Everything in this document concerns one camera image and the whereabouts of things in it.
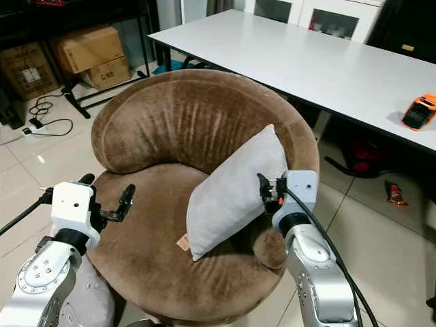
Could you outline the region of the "brown round velvet sofa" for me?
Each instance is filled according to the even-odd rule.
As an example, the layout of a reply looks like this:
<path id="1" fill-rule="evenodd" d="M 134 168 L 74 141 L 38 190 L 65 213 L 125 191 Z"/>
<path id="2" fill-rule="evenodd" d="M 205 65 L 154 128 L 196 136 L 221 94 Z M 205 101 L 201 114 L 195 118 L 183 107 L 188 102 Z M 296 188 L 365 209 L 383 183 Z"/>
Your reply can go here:
<path id="1" fill-rule="evenodd" d="M 105 168 L 95 181 L 108 206 L 134 185 L 133 206 L 87 253 L 109 286 L 169 324 L 229 324 L 273 292 L 285 271 L 284 240 L 259 216 L 194 260 L 178 240 L 188 200 L 253 135 L 273 125 L 290 169 L 319 170 L 306 121 L 274 91 L 217 69 L 180 69 L 121 91 L 91 128 Z"/>

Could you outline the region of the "white power strip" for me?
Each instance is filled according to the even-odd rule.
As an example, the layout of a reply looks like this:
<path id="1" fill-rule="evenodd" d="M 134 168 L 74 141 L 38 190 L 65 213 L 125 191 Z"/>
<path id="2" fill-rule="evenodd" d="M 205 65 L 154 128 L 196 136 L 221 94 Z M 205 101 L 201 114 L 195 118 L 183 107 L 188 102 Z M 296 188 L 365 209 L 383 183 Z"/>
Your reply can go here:
<path id="1" fill-rule="evenodd" d="M 22 128 L 23 135 L 41 135 L 41 128 L 44 127 L 44 124 L 37 118 L 29 119 L 30 125 L 28 127 Z"/>

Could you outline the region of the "red and black bag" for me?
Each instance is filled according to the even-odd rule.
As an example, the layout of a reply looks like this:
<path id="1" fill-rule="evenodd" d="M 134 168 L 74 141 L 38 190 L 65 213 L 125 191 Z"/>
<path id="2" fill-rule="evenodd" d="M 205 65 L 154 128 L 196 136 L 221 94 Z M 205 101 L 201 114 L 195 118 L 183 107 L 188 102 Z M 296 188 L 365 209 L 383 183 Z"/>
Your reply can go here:
<path id="1" fill-rule="evenodd" d="M 327 156 L 324 159 L 343 174 L 356 178 L 377 178 L 396 172 L 396 166 L 392 165 L 389 156 L 373 141 L 345 139 L 340 141 L 339 148 L 345 165 Z"/>

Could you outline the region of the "small brown cardboard box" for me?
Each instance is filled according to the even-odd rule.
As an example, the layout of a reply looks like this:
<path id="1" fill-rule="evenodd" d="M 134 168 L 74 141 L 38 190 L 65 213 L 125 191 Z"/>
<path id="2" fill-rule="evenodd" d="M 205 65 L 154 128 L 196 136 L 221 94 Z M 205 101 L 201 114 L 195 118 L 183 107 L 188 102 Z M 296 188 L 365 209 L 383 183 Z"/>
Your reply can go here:
<path id="1" fill-rule="evenodd" d="M 131 78 L 127 57 L 101 63 L 79 74 L 83 82 L 98 91 L 115 87 Z"/>

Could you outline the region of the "red snack packet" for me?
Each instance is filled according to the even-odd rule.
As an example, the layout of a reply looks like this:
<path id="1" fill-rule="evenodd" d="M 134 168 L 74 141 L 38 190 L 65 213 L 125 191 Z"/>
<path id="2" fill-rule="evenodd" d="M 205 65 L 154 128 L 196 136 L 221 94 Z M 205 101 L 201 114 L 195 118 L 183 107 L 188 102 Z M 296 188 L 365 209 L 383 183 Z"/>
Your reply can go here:
<path id="1" fill-rule="evenodd" d="M 402 190 L 398 184 L 384 181 L 384 189 L 386 190 L 387 202 L 399 206 L 399 208 L 409 206 L 409 203 L 405 202 L 404 197 L 402 196 Z"/>

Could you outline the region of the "white long table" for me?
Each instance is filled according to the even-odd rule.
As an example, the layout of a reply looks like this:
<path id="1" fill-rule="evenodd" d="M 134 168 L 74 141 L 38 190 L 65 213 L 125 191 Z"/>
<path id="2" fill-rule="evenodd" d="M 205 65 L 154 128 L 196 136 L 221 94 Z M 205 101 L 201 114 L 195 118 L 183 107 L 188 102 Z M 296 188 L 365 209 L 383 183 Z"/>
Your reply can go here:
<path id="1" fill-rule="evenodd" d="M 151 38 L 436 155 L 436 119 L 420 131 L 401 122 L 417 97 L 436 95 L 436 63 L 239 10 Z"/>

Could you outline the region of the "cardboard box with white label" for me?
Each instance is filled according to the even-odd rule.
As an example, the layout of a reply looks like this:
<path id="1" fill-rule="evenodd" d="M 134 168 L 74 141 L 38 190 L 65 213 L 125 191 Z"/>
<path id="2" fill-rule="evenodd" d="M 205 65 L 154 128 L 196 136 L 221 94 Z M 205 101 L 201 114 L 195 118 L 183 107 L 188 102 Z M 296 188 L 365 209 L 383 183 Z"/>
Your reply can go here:
<path id="1" fill-rule="evenodd" d="M 0 62 L 3 77 L 23 100 L 37 99 L 60 87 L 38 42 L 2 50 Z"/>

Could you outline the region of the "large brown cardboard box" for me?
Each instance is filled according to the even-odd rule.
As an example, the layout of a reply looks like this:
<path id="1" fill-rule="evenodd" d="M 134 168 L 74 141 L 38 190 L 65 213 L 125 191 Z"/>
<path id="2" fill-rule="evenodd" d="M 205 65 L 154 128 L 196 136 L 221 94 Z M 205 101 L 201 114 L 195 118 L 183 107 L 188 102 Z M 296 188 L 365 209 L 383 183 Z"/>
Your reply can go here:
<path id="1" fill-rule="evenodd" d="M 80 74 L 124 56 L 119 32 L 112 25 L 95 26 L 64 35 L 54 47 L 61 67 L 69 74 Z"/>

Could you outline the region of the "orange and black device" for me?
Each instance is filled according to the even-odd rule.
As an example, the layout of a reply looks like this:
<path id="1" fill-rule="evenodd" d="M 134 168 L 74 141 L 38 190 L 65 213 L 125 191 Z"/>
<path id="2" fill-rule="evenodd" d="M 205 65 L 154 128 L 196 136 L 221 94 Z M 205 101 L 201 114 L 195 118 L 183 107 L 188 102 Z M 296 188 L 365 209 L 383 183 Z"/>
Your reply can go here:
<path id="1" fill-rule="evenodd" d="M 436 95 L 425 93 L 417 97 L 408 107 L 401 124 L 411 130 L 420 131 L 436 117 Z"/>

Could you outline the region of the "black metal rack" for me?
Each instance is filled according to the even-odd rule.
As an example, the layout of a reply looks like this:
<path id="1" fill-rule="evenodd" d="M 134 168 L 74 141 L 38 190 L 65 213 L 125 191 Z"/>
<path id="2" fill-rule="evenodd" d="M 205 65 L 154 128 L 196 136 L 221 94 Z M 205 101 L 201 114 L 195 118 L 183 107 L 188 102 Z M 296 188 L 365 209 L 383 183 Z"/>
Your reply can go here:
<path id="1" fill-rule="evenodd" d="M 81 101 L 115 90 L 118 85 L 105 91 L 76 97 L 74 88 L 79 85 L 80 78 L 63 72 L 52 42 L 59 40 L 62 35 L 87 27 L 117 24 L 131 19 L 136 22 L 135 34 L 139 37 L 144 65 L 148 65 L 149 52 L 155 47 L 152 41 L 146 40 L 146 36 L 161 30 L 156 0 L 63 0 L 63 5 L 34 4 L 30 0 L 2 0 L 0 50 L 37 42 L 46 53 L 52 73 L 59 79 L 62 96 L 85 119 L 90 119 L 88 109 L 103 105 L 112 98 L 106 97 L 84 107 L 80 105 Z"/>

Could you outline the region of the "white cabinet with glass doors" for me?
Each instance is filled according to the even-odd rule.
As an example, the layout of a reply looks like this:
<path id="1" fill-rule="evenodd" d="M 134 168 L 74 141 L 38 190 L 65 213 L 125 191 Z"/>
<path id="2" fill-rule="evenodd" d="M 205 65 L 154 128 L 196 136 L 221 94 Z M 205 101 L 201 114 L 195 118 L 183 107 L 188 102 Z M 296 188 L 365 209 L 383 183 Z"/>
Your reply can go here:
<path id="1" fill-rule="evenodd" d="M 239 0 L 243 12 L 364 43 L 386 0 Z"/>

